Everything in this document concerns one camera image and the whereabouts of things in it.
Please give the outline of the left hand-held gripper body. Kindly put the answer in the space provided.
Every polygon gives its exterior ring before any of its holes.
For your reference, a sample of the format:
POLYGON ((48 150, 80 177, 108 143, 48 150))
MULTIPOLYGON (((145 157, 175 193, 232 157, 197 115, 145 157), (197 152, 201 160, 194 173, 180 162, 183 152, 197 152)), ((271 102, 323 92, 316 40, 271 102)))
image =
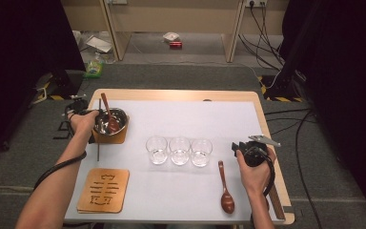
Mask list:
POLYGON ((85 95, 72 95, 71 96, 72 103, 67 105, 65 108, 65 114, 69 113, 81 113, 84 110, 88 109, 89 103, 86 100, 85 95))

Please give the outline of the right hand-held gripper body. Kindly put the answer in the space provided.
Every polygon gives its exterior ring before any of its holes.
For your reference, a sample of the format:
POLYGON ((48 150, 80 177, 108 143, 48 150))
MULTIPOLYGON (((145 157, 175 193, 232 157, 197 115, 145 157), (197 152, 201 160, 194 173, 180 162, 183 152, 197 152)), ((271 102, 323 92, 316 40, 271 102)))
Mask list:
POLYGON ((267 147, 268 145, 280 147, 281 143, 264 135, 250 135, 249 139, 250 141, 245 143, 245 151, 243 153, 246 164, 250 167, 257 167, 263 162, 272 165, 267 147))

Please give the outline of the brown wooden spoon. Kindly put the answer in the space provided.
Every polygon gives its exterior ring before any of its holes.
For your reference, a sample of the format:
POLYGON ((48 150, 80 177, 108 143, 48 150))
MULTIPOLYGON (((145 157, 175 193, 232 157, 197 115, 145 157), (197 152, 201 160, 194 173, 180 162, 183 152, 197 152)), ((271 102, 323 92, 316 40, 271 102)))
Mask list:
POLYGON ((227 214, 232 214, 234 212, 234 199, 232 195, 229 193, 226 184, 225 171, 224 171, 224 163, 222 160, 218 161, 218 170, 222 182, 223 193, 221 196, 221 207, 223 211, 227 214))
POLYGON ((120 130, 119 123, 117 122, 117 119, 112 115, 112 111, 110 109, 109 102, 108 102, 106 94, 102 93, 101 98, 104 102, 105 108, 106 108, 107 113, 108 113, 108 118, 109 118, 108 130, 112 135, 114 135, 120 130))

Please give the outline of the stainless steel bowl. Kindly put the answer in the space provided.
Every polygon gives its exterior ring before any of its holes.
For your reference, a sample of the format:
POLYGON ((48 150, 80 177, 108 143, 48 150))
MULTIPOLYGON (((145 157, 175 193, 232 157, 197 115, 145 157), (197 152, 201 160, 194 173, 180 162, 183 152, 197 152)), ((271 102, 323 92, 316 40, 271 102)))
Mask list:
POLYGON ((101 135, 117 135, 127 128, 128 123, 129 117, 123 110, 119 108, 110 109, 109 111, 100 110, 99 115, 95 118, 93 129, 96 133, 101 135), (112 117, 112 119, 117 122, 117 130, 115 130, 110 124, 110 117, 112 117))

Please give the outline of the person's left hand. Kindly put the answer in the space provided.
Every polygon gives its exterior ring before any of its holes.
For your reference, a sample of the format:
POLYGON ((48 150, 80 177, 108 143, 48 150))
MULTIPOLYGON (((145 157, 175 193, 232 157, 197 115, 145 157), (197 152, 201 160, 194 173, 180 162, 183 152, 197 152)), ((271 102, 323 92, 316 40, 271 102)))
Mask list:
POLYGON ((90 137, 99 114, 68 114, 74 136, 90 137))

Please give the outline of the person's right hand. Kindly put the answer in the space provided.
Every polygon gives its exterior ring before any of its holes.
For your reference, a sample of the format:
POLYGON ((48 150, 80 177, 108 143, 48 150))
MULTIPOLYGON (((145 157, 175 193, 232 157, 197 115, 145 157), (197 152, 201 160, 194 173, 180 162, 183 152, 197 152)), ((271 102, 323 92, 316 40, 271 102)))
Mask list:
POLYGON ((250 199, 264 197, 263 192, 270 182, 271 170, 269 163, 264 161, 256 167, 246 164, 240 150, 236 151, 242 184, 250 199))

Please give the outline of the black stand base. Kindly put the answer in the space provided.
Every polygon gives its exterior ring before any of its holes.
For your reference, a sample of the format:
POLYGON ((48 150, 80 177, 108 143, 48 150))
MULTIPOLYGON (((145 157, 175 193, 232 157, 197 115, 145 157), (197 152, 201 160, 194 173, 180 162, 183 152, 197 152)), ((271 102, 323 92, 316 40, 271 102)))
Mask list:
POLYGON ((301 102, 302 97, 292 80, 279 80, 277 75, 261 75, 258 78, 263 97, 270 101, 301 102))
POLYGON ((81 71, 65 70, 60 75, 46 73, 41 76, 36 85, 37 100, 67 100, 77 96, 83 81, 81 71))

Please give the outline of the square wooden coaster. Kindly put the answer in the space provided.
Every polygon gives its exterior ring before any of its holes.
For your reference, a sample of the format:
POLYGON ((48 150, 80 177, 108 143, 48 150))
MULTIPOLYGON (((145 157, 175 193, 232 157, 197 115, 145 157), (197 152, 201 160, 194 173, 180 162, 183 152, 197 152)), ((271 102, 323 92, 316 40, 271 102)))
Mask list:
POLYGON ((96 118, 92 132, 95 142, 105 144, 122 144, 125 141, 127 135, 129 118, 121 117, 118 118, 117 121, 120 130, 113 135, 109 135, 107 133, 108 117, 105 115, 103 117, 96 118))
POLYGON ((129 177, 130 172, 124 169, 91 169, 77 202, 77 211, 114 214, 121 212, 129 177))

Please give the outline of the clear drinking glass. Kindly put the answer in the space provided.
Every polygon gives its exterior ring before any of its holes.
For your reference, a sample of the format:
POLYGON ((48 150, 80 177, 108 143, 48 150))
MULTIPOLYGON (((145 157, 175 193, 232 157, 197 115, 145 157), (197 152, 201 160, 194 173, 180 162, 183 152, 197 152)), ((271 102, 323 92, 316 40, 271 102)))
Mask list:
POLYGON ((175 165, 181 166, 188 162, 191 142, 184 136, 174 137, 169 142, 171 159, 175 165))
POLYGON ((168 141, 165 137, 154 135, 148 138, 146 149, 151 163, 163 164, 168 159, 168 141))
POLYGON ((199 138, 192 142, 191 161, 196 167, 205 167, 210 161, 213 144, 209 139, 199 138))

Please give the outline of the green plastic packet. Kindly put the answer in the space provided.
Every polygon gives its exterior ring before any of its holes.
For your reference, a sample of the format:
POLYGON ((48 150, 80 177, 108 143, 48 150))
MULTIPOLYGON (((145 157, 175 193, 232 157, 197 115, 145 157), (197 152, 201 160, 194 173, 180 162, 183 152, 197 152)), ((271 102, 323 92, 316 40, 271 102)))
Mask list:
POLYGON ((100 78, 103 72, 103 59, 99 52, 97 52, 93 59, 86 63, 85 78, 100 78))

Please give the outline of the white table mat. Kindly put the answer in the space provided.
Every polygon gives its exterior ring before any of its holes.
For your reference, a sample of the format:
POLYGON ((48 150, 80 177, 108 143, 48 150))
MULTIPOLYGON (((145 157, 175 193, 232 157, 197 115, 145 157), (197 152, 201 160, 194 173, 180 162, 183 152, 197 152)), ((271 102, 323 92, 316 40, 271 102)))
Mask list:
POLYGON ((232 143, 258 135, 261 126, 251 102, 118 100, 130 122, 122 144, 90 144, 82 161, 67 221, 163 222, 235 224, 249 220, 251 207, 241 184, 232 143), (146 142, 153 135, 208 138, 213 144, 209 163, 151 163, 146 142), (224 163, 234 212, 221 207, 223 193, 218 161, 224 163), (93 168, 130 172, 122 211, 118 214, 81 214, 76 205, 86 176, 93 168))

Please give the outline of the row of wooden chopsticks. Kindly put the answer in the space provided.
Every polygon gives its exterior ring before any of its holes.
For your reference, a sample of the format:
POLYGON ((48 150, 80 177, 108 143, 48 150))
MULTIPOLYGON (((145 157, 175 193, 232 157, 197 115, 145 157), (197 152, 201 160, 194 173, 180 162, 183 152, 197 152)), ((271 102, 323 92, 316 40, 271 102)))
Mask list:
POLYGON ((283 211, 283 208, 281 206, 281 202, 279 199, 279 195, 278 192, 275 188, 275 185, 272 186, 270 192, 269 192, 269 197, 275 212, 275 215, 278 219, 284 220, 285 219, 285 213, 283 211))

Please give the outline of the white paper box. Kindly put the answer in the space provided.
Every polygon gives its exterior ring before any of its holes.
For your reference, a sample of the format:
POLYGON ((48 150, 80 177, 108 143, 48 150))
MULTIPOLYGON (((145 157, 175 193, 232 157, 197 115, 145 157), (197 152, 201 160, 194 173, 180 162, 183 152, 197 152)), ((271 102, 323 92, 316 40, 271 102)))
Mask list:
POLYGON ((101 52, 109 52, 112 49, 112 44, 104 41, 102 39, 99 39, 92 35, 88 38, 86 44, 90 47, 96 48, 97 50, 101 52))

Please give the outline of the black curtain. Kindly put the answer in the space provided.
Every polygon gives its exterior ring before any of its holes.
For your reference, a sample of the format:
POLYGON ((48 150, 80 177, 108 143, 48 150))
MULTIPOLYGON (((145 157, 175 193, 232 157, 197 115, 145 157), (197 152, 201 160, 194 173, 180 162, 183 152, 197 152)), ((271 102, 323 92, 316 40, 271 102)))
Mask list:
POLYGON ((41 76, 84 69, 61 0, 0 0, 0 149, 41 76))
POLYGON ((285 59, 305 51, 296 68, 366 197, 366 0, 289 0, 282 32, 285 59))

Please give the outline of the crumpled white bag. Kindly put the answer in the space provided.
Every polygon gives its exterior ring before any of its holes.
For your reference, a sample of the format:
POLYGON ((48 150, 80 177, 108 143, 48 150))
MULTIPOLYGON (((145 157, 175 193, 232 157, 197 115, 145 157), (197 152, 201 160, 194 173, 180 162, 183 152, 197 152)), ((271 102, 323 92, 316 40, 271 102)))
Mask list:
POLYGON ((175 42, 175 41, 179 41, 180 40, 180 35, 175 33, 175 32, 166 32, 163 35, 163 39, 165 42, 175 42))

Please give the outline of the beige wooden desk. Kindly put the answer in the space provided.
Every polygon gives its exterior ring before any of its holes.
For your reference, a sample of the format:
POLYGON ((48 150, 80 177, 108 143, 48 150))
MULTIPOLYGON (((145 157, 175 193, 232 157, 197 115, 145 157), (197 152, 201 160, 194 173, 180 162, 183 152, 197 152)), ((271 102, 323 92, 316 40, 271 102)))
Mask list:
POLYGON ((228 62, 245 8, 244 0, 102 0, 116 58, 124 59, 134 32, 217 33, 228 62))

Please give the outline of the white wall socket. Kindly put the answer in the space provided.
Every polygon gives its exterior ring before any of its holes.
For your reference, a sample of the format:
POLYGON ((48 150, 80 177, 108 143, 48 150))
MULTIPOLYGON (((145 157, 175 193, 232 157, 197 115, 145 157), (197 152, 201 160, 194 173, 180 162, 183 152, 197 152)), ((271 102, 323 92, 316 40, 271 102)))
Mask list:
POLYGON ((245 7, 263 8, 266 7, 268 0, 245 0, 245 7))

